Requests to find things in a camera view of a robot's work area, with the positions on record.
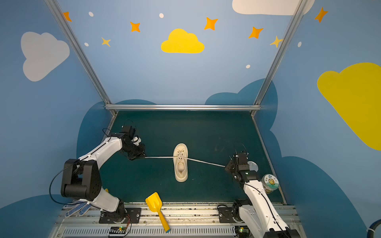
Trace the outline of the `white canvas sneaker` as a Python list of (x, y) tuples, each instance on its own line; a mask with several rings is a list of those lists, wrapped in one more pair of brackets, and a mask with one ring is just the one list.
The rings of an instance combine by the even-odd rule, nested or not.
[(185, 144), (178, 144), (173, 152), (175, 178), (178, 182), (188, 179), (188, 148)]

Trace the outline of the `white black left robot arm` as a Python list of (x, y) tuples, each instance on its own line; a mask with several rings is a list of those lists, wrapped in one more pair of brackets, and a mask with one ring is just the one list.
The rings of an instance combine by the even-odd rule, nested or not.
[(101, 211), (100, 223), (127, 223), (129, 219), (123, 202), (103, 188), (100, 168), (119, 151), (126, 152), (128, 159), (133, 160), (144, 157), (144, 150), (145, 146), (136, 134), (136, 129), (130, 128), (129, 132), (111, 133), (96, 148), (77, 160), (67, 160), (61, 195), (77, 201), (66, 205), (71, 210), (65, 216), (83, 216), (94, 207)]

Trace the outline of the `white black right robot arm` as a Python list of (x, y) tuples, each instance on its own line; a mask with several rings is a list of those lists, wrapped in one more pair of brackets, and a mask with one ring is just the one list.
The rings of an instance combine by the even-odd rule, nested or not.
[(291, 229), (280, 217), (265, 192), (256, 171), (238, 161), (229, 161), (225, 170), (242, 186), (249, 203), (238, 206), (238, 217), (255, 238), (299, 238), (297, 230)]

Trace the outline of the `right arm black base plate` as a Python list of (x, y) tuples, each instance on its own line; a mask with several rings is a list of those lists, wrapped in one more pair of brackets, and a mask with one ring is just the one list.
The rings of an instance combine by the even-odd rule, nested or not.
[(243, 223), (236, 207), (227, 207), (225, 205), (217, 206), (218, 218), (220, 223)]

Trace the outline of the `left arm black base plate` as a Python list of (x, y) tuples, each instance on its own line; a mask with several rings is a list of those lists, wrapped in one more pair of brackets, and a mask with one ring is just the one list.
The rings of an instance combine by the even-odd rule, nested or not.
[(101, 212), (99, 224), (138, 224), (140, 221), (141, 208), (125, 208), (123, 212)]

